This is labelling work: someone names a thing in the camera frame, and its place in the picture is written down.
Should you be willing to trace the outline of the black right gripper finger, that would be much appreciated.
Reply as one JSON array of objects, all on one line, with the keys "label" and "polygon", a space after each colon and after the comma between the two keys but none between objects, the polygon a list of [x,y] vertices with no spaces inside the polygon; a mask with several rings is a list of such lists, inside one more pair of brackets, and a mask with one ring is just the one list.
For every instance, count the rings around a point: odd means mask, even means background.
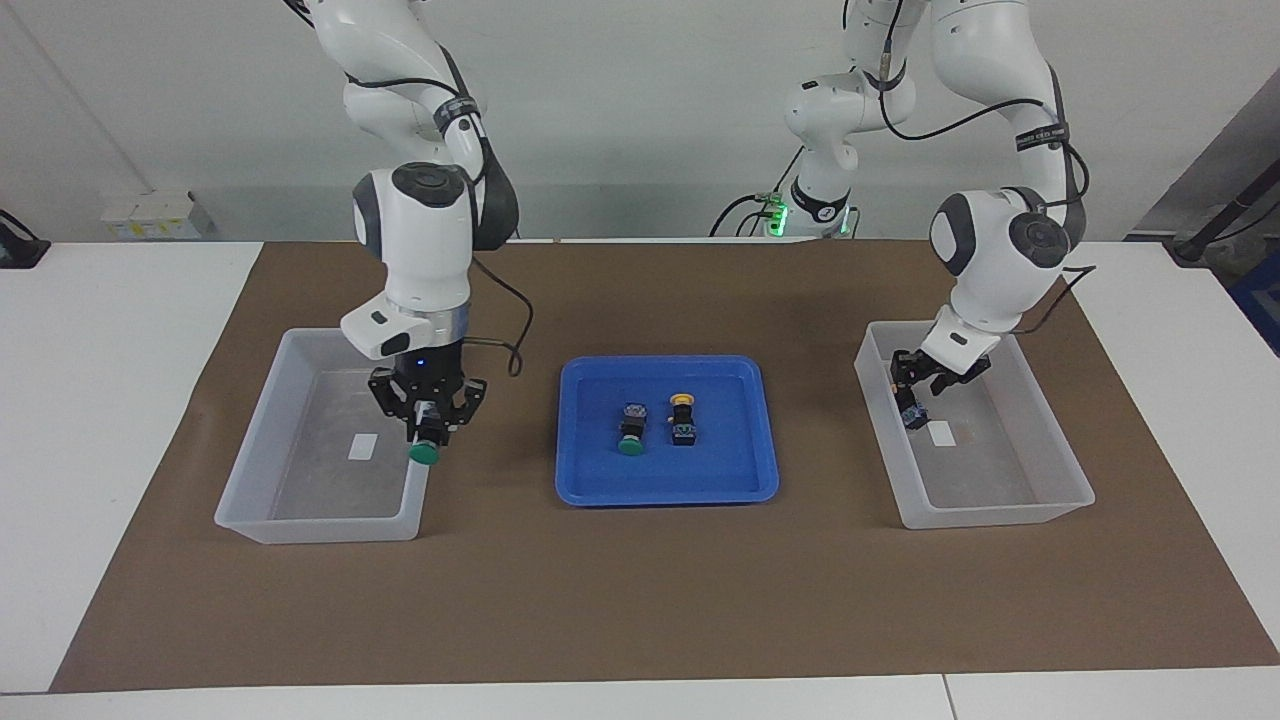
[{"label": "black right gripper finger", "polygon": [[440,401],[442,446],[448,446],[453,434],[474,420],[484,404],[486,391],[488,380],[481,378],[463,378],[460,387],[461,404],[456,404],[454,397]]},{"label": "black right gripper finger", "polygon": [[419,384],[393,368],[374,368],[367,387],[385,416],[403,421],[407,441],[419,437]]}]

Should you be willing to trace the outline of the translucent white plastic box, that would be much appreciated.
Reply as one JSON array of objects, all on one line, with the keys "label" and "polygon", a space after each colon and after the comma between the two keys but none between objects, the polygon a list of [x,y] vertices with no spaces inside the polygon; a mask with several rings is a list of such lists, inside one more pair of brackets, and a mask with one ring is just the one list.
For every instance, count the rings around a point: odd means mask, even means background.
[{"label": "translucent white plastic box", "polygon": [[902,524],[909,529],[1037,524],[1091,506],[1094,491],[1018,340],[992,369],[933,396],[915,388],[931,421],[948,421],[956,447],[934,447],[927,425],[902,425],[890,387],[897,350],[914,350],[929,322],[873,322],[854,361]]},{"label": "translucent white plastic box", "polygon": [[[287,331],[215,523],[261,544],[416,537],[430,470],[410,460],[403,424],[370,393],[372,369],[338,329]],[[356,433],[379,434],[372,460],[347,459]]]}]

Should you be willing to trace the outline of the blue plastic tray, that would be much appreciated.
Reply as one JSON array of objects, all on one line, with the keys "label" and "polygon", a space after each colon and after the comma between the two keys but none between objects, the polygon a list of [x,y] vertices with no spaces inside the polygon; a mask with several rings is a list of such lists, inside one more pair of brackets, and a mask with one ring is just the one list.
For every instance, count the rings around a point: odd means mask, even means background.
[{"label": "blue plastic tray", "polygon": [[[673,446],[669,397],[695,398],[694,446]],[[644,454],[617,448],[626,404],[648,410]],[[577,357],[561,373],[556,491],[576,507],[723,506],[780,488],[760,368],[742,355]]]}]

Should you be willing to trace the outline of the brown table mat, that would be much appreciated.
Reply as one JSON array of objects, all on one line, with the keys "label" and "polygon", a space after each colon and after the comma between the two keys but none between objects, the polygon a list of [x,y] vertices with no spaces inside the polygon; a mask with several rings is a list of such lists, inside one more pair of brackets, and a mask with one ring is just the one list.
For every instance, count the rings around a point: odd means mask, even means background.
[{"label": "brown table mat", "polygon": [[[852,359],[950,290],[924,241],[511,243],[536,305],[493,348],[419,538],[259,544],[215,507],[282,334],[381,288],[355,243],[268,243],[123,536],[55,692],[1039,673],[1280,664],[1074,302],[1023,351],[1091,482],[1029,527],[902,528]],[[572,509],[553,486],[562,366],[735,354],[762,369],[767,503]]]}]

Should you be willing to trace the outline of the small white box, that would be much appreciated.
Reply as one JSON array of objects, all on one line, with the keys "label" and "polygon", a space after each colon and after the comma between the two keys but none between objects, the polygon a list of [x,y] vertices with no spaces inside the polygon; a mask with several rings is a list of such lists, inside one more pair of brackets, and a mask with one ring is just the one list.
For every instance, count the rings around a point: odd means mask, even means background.
[{"label": "small white box", "polygon": [[100,222],[120,241],[193,241],[212,228],[209,214],[189,191],[109,197]]}]

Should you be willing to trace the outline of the black tripod stand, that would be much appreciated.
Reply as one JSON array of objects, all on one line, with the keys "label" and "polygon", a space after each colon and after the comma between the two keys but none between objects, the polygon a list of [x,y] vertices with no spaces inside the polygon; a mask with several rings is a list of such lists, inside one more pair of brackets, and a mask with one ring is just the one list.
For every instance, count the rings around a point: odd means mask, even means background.
[{"label": "black tripod stand", "polygon": [[1213,215],[1189,240],[1171,243],[1171,258],[1184,266],[1198,263],[1207,247],[1228,234],[1228,228],[1245,215],[1271,188],[1280,184],[1280,158],[1272,161],[1222,210]]}]

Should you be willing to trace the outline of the blue plastic crate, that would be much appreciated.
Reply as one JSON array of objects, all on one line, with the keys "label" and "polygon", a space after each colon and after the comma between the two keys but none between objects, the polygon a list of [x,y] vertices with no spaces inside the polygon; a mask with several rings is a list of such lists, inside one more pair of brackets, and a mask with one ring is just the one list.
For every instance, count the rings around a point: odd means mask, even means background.
[{"label": "blue plastic crate", "polygon": [[1280,357],[1280,249],[1233,283],[1228,293]]}]

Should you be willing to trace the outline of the black stand base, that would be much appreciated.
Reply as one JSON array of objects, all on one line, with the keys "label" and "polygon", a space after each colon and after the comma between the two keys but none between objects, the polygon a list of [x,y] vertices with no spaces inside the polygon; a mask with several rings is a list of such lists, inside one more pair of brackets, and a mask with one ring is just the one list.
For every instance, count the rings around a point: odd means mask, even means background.
[{"label": "black stand base", "polygon": [[0,269],[32,269],[52,243],[0,208]]}]

